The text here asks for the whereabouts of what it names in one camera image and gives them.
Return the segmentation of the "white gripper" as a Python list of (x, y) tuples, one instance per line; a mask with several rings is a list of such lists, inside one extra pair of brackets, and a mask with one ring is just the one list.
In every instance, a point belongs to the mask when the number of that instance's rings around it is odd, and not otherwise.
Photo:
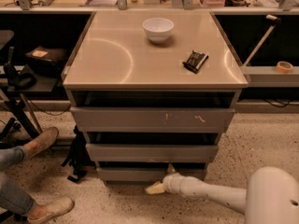
[(172, 163), (168, 163), (167, 172), (170, 175), (167, 175), (163, 179), (163, 184), (161, 182), (156, 182), (153, 185), (145, 188), (145, 191), (149, 195), (153, 194), (162, 194), (165, 191), (172, 194), (185, 194), (186, 189), (184, 186), (184, 182), (186, 181), (186, 176), (176, 173), (176, 169), (174, 168)]

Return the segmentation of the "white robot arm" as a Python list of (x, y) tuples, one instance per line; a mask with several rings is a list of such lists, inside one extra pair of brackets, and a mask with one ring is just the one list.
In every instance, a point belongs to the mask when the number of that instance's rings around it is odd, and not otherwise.
[(258, 169), (247, 187), (239, 189), (181, 175), (169, 165), (163, 180), (147, 187), (146, 192), (210, 200), (244, 215), (245, 224), (299, 224), (299, 182), (276, 167)]

